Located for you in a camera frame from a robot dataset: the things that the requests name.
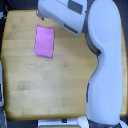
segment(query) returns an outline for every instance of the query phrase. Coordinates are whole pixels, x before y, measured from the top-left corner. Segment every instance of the pink cloth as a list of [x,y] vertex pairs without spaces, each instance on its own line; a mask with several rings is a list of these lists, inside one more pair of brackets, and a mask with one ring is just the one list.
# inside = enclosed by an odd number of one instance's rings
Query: pink cloth
[[37,25],[34,51],[39,57],[53,58],[54,29]]

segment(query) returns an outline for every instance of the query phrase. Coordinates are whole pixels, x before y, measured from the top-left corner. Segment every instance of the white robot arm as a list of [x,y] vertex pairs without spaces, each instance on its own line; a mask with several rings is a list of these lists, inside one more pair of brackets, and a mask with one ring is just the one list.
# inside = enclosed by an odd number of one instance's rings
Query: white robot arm
[[86,35],[98,64],[88,81],[86,117],[82,128],[127,128],[120,121],[122,106],[121,20],[112,0],[39,0],[37,15],[66,30]]

